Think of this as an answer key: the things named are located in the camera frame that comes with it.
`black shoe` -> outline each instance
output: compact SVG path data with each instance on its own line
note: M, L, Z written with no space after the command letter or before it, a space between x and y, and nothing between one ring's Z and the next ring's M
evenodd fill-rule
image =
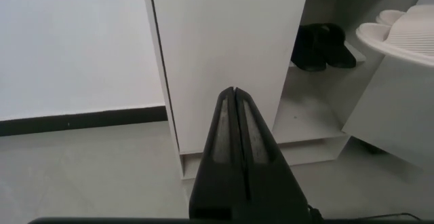
M315 51L315 28L300 26L292 50L291 61L303 71L323 71L326 69L326 60Z
M321 54L328 65L336 68L354 68L356 59L344 45L345 32L337 24L314 24L315 51Z

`black object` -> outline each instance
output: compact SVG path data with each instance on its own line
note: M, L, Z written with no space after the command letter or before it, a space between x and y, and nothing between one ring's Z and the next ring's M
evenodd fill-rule
M354 68L356 59L345 47L345 32L337 24L313 24L315 51L321 54L328 65L336 68Z
M218 97L191 194L189 215L189 220L41 218L31 224L413 223L373 220L384 216L323 219L318 209L307 204L252 97L239 88L227 88Z
M315 51L317 31L314 26L300 26L298 28L291 61L303 71L323 71L326 69L326 60Z
M54 115L0 122L0 136L167 121L165 106Z

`open shelf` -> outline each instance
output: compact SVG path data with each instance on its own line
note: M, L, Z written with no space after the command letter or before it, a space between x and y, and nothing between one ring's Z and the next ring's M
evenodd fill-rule
M309 82L309 74L289 69L273 127L276 142L343 136L341 129L328 103Z
M348 43L348 41L345 41L345 47L348 48L348 51L350 51L350 53L352 53L352 55L354 56L356 62L365 62L366 61L366 57L359 52L359 50L355 49L350 43ZM290 68L292 67L297 67L292 61L290 62Z
M281 152L290 166L335 160L347 143L349 136L323 138L297 143L279 144ZM182 180L196 177L201 161L201 153L183 155L184 176Z

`white wall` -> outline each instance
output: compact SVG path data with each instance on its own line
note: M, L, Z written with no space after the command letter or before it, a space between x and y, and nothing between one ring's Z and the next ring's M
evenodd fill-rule
M0 120L158 105L144 0L0 0Z

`white cabinet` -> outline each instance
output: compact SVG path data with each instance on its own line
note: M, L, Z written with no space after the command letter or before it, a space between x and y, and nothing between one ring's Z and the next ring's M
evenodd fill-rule
M343 131L432 170L433 88L433 68L387 56Z
M304 0L154 0L181 154L202 152L217 96L248 91L273 126Z
M166 106L173 114L184 179L196 175L217 96L229 86L252 95L288 164L294 165L336 159L350 135L376 145L380 123L393 120L387 103L403 96L405 79L411 79L408 74L399 92L389 96L389 87L381 80L388 79L392 86L395 74L383 71L387 62L376 72L382 56L358 42L355 28L374 21L383 9L407 10L417 0L147 1L155 10L150 18L156 19L159 38L154 37L154 43L161 44L159 68L165 75ZM345 45L357 59L354 69L328 67L307 73L290 62L298 25L314 22L343 27ZM419 84L411 84L417 90ZM382 107L374 108L379 92ZM389 109L415 102L402 100ZM422 111L414 112L423 116ZM410 115L400 112L400 116ZM426 121L433 117L427 115ZM393 123L387 127L387 133L394 133ZM427 128L414 126L406 140L420 130L427 138Z

